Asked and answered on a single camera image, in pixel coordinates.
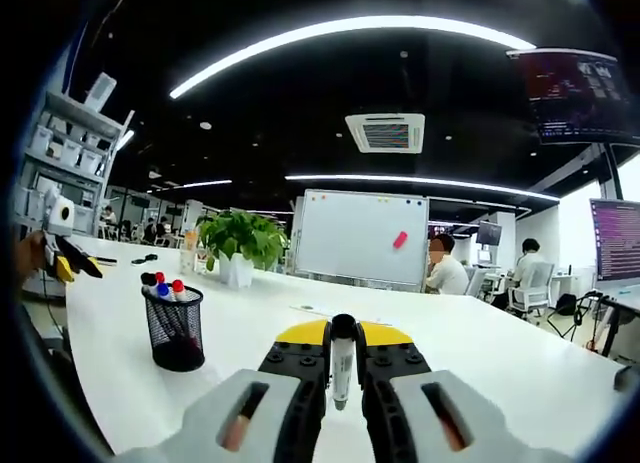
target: white flower pot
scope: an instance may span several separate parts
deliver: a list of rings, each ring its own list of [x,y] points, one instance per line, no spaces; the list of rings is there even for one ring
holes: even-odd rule
[[[220,279],[232,288],[251,286],[253,261],[245,259],[242,253],[234,253],[231,261],[220,252]]]

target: red magnet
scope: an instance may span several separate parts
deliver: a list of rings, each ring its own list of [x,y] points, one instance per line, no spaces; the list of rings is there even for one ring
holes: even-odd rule
[[[396,238],[396,241],[393,242],[393,247],[396,250],[400,248],[402,245],[404,245],[404,242],[407,241],[408,236],[409,235],[407,235],[406,231],[401,231],[400,234],[398,235],[398,238]]]

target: ceiling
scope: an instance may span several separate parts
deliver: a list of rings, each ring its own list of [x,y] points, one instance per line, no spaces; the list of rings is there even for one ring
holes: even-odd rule
[[[522,82],[505,57],[507,48],[496,43],[415,29],[345,32],[255,56],[177,100],[169,92],[214,61],[285,31],[405,14],[473,22],[539,47],[616,55],[639,94],[630,4],[591,1],[602,17],[589,0],[109,0],[87,26],[71,94],[83,99],[104,71],[118,81],[104,113],[124,121],[136,111],[135,137],[118,154],[111,183],[146,191],[166,180],[233,181],[161,193],[174,202],[195,198],[215,207],[289,210],[305,188],[321,187],[513,204],[512,195],[464,188],[284,179],[375,174],[532,187],[585,146],[539,146]],[[422,153],[360,153],[344,118],[371,112],[424,114]],[[202,122],[211,130],[203,130]],[[616,154],[624,160],[632,152],[617,148]],[[150,168],[162,177],[149,180]],[[593,175],[577,171],[545,191],[560,196]],[[553,203],[528,198],[518,204],[539,211]],[[449,201],[431,211],[434,219],[468,222],[489,208]]]

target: black mesh pen holder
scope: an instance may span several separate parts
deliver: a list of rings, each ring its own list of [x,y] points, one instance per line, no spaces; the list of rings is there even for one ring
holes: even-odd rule
[[[204,364],[200,302],[202,292],[185,286],[186,301],[177,301],[168,284],[173,301],[153,295],[142,288],[146,301],[147,326],[153,361],[171,371],[193,371]]]

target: curved led light strip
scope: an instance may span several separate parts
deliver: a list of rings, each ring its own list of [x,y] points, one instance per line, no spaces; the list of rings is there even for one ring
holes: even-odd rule
[[[461,35],[473,36],[483,40],[499,43],[512,50],[532,50],[535,48],[529,42],[516,38],[515,36],[492,30],[484,26],[466,23],[464,21],[449,20],[447,18],[436,18],[433,16],[416,15],[385,15],[385,16],[362,16],[359,18],[347,18],[344,20],[327,21],[318,23],[297,30],[287,31],[281,35],[272,36],[266,40],[254,43],[243,50],[237,51],[204,70],[196,73],[188,80],[174,88],[169,96],[174,100],[193,87],[199,85],[207,78],[226,70],[227,68],[240,63],[253,56],[273,50],[280,46],[288,45],[296,41],[314,38],[316,36],[330,35],[333,33],[343,33],[345,31],[367,30],[376,28],[415,28],[419,30],[439,30]]]
[[[418,178],[413,176],[381,176],[381,175],[295,175],[285,176],[289,181],[303,180],[355,180],[355,181],[384,181],[384,182],[400,182],[400,183],[417,183],[423,185],[442,185],[456,186],[461,188],[473,188],[475,190],[494,191],[496,193],[510,193],[512,195],[521,195],[531,198],[539,198],[549,201],[560,201],[555,196],[544,195],[542,193],[533,193],[531,191],[518,190],[516,188],[507,188],[504,186],[484,185],[482,183],[469,183],[467,181],[439,180],[436,178]]]
[[[231,183],[233,183],[233,181],[231,180],[200,181],[198,183],[187,183],[186,185],[172,186],[171,188],[162,188],[160,190],[147,190],[147,193],[158,193],[160,191],[181,190],[183,188],[195,188],[197,186],[229,185]]]
[[[468,228],[477,228],[480,225],[475,223],[460,223],[459,221],[432,221],[429,220],[429,226],[464,226]]]

